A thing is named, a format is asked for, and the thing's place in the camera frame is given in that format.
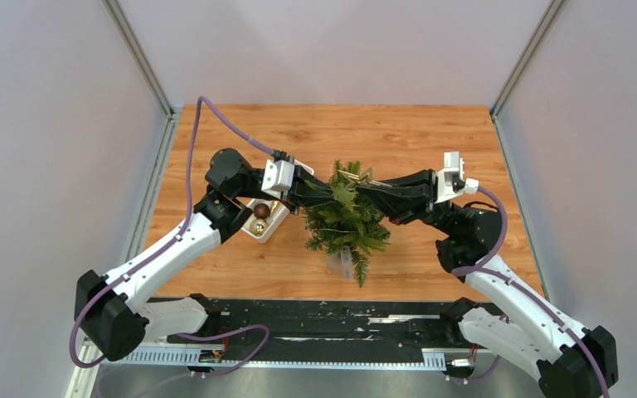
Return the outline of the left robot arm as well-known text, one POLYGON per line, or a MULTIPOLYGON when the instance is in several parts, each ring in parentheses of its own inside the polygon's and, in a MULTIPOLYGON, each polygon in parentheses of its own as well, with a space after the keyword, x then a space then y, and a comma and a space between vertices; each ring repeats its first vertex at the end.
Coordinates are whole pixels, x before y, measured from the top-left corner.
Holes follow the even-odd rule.
POLYGON ((252 167, 234 148, 216 152, 205 176, 207 191, 161 240, 124 264, 98 275, 81 275, 76 285, 75 330, 82 331, 114 362, 141 342, 188 333, 201 343, 221 331, 218 317, 195 298, 150 302, 158 289, 195 259, 240 231, 253 211, 241 198, 277 200, 287 209, 334 200, 332 188, 293 157, 277 152, 262 168, 252 167))

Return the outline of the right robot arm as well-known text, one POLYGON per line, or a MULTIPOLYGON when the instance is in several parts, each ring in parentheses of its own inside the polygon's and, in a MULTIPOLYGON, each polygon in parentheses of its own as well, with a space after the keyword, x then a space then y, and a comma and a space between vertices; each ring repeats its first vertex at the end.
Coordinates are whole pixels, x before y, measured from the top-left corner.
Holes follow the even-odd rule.
POLYGON ((451 346, 488 348, 527 373, 546 397, 607 397, 618 379, 615 338, 588 328, 524 282, 499 254, 508 231, 500 200, 493 209, 459 206, 457 197, 484 193, 459 167, 423 170, 377 181, 357 178, 357 191, 393 224, 421 221, 445 234, 435 244, 441 267, 503 312, 496 318, 457 300, 440 326, 451 346))

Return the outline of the small green christmas tree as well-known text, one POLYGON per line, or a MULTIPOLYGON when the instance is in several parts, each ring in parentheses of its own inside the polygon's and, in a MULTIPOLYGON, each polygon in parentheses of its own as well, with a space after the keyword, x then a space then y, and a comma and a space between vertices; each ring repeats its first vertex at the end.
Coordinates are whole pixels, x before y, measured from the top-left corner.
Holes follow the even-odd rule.
POLYGON ((339 256, 346 250, 350 259, 350 278, 361 288, 367 281, 373 253, 384 251, 391 232, 382 224, 384 215, 367 197, 357 191, 357 183, 348 174, 362 175, 359 161, 333 163, 328 180, 333 190, 329 204, 304 210, 308 250, 327 256, 339 256))

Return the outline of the silver star ornament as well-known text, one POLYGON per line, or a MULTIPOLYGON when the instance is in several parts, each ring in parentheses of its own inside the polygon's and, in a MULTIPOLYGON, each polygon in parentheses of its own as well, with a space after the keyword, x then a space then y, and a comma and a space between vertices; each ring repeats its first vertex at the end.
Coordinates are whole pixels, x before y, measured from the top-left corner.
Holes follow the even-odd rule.
POLYGON ((369 167, 364 172, 353 173, 344 170, 338 171, 342 176, 344 176, 348 181, 352 183, 353 186, 357 187, 360 185, 365 186, 374 186, 374 187, 391 187, 390 184, 380 182, 373 178, 372 168, 369 167))

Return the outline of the clear battery box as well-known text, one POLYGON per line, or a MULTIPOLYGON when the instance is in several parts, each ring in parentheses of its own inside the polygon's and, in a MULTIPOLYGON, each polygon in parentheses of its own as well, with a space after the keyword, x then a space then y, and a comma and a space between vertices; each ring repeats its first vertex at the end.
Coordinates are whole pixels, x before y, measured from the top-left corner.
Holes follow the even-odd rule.
POLYGON ((339 265, 341 275, 346 280, 353 279, 353 254, 348 246, 344 246, 339 254, 339 265))

